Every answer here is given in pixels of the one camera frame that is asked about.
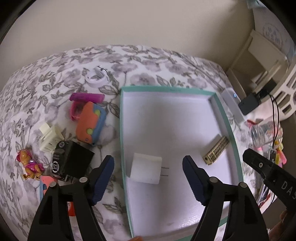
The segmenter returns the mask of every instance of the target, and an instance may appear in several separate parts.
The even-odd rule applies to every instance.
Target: silver screw
[[[216,178],[216,177],[210,177],[210,182],[211,183],[217,183],[218,182],[218,178]]]
[[[56,182],[51,182],[51,183],[49,184],[49,186],[53,188],[56,184],[57,184]]]
[[[85,183],[85,182],[87,182],[87,180],[88,180],[87,177],[82,177],[79,179],[79,182]]]
[[[240,184],[239,184],[242,188],[246,188],[248,185],[246,184],[246,183],[244,183],[244,182],[241,182]]]

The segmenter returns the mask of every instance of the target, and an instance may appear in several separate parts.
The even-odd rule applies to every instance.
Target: tray
[[[212,165],[202,157],[222,137],[230,140]],[[198,167],[222,182],[243,181],[235,139],[214,92],[163,86],[129,86],[121,90],[120,144],[123,186],[132,237],[145,240],[190,240],[204,207],[196,201],[182,170],[191,155]],[[158,185],[129,178],[134,153],[161,156]],[[227,220],[223,206],[220,225]]]

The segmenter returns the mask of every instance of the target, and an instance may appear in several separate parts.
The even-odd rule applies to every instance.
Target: tablecloth
[[[86,78],[96,79],[94,68],[107,70],[110,82],[91,88]],[[106,239],[130,238],[122,174],[120,168],[119,102],[120,89],[125,85],[163,85],[200,88],[218,94],[231,86],[222,68],[211,61],[175,51],[134,45],[83,47],[39,59],[16,71],[0,94],[0,208],[13,224],[28,236],[38,208],[39,181],[22,179],[21,163],[16,161],[22,148],[32,150],[34,158],[50,172],[51,154],[39,150],[42,136],[39,127],[47,122],[57,124],[66,140],[75,139],[76,123],[70,120],[69,96],[73,92],[103,93],[101,104],[107,111],[99,141],[91,148],[95,155],[91,168],[112,155],[115,169],[102,201],[93,209]],[[249,128],[238,125],[228,107],[222,103],[231,124],[240,158],[251,146]],[[244,181],[252,193],[257,181],[252,168],[241,162]],[[81,235],[75,218],[71,219],[75,240]],[[221,239],[225,225],[219,228]]]

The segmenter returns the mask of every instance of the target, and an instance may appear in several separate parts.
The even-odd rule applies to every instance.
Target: wall
[[[226,68],[253,21],[243,0],[37,0],[0,45],[0,89],[24,65],[91,45],[167,48]]]

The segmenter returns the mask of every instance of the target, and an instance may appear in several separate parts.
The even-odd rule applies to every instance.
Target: clear plastic bottle
[[[277,116],[274,116],[274,122],[271,116],[266,120],[260,122],[259,124],[253,125],[251,127],[251,138],[256,148],[262,147],[263,145],[268,143],[272,143],[274,137],[274,129],[275,135],[277,132]],[[279,140],[280,138],[282,138],[282,136],[283,130],[281,128],[281,125],[279,124],[279,132],[276,139]]]

